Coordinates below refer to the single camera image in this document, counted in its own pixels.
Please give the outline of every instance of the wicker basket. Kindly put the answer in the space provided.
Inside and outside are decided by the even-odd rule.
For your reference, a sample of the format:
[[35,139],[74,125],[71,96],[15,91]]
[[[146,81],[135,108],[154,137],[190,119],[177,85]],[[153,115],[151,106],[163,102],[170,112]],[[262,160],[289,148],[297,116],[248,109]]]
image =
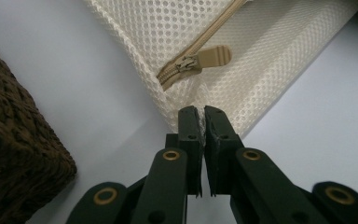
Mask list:
[[0,223],[24,223],[75,174],[68,151],[0,59]]

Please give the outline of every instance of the beige zipper tape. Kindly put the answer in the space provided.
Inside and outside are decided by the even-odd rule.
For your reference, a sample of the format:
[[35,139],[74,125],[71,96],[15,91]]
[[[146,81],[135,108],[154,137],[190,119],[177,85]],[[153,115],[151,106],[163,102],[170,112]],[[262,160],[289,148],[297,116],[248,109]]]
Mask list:
[[202,48],[203,45],[217,32],[217,30],[220,29],[220,27],[238,10],[240,9],[247,0],[233,0],[232,3],[227,7],[227,9],[219,16],[219,18],[214,21],[210,27],[196,40],[194,43],[189,46],[187,49],[185,49],[181,54],[179,54],[175,59],[172,61],[169,61],[158,73],[157,79],[160,82],[161,86],[163,87],[163,90],[167,90],[175,81],[182,79],[184,77],[194,76],[196,74],[199,74],[201,72],[201,67],[193,66],[193,62],[191,61],[193,55],[199,55],[196,59],[197,61],[200,61],[200,64],[220,64],[218,61],[210,62],[207,58],[209,56],[206,56],[208,53],[216,53],[219,56],[212,56],[214,57],[213,60],[216,58],[221,58],[228,60],[228,62],[231,59],[231,53],[227,46],[224,47],[224,50],[220,53],[222,53],[223,56],[220,56],[220,53],[218,51],[205,51],[205,52],[199,52],[197,53],[200,48]]

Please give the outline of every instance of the gray surface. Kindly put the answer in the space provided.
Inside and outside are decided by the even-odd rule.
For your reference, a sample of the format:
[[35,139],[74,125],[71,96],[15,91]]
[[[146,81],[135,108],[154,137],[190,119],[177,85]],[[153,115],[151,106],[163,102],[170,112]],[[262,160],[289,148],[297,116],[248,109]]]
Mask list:
[[[147,174],[169,132],[124,50],[83,2],[0,1],[0,55],[77,162],[76,181],[28,222],[64,223],[104,181]],[[310,190],[358,191],[358,18],[243,138]],[[234,223],[228,197],[189,197],[187,223]]]

